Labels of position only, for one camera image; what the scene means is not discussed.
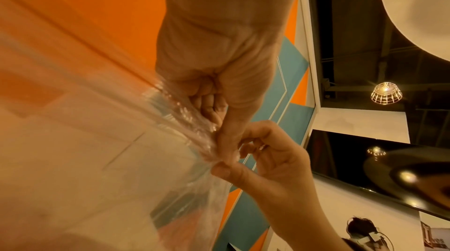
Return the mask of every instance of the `clear plastic film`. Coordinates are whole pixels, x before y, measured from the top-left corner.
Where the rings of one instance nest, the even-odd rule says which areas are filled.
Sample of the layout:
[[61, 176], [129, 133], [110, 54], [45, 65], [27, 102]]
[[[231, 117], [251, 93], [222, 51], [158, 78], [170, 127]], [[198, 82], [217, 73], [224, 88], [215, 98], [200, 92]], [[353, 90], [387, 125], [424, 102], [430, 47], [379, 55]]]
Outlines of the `clear plastic film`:
[[52, 3], [0, 0], [0, 250], [210, 250], [215, 126]]

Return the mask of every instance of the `ceiling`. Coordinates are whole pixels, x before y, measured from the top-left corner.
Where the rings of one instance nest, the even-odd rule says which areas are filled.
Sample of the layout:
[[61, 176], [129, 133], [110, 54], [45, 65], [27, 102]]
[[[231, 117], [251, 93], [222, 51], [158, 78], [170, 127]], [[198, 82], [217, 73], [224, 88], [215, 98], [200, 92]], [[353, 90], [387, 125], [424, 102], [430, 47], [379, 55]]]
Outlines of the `ceiling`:
[[[392, 24], [382, 0], [310, 0], [322, 107], [404, 111], [412, 144], [450, 148], [450, 62], [420, 50]], [[403, 99], [378, 105], [376, 84]]]

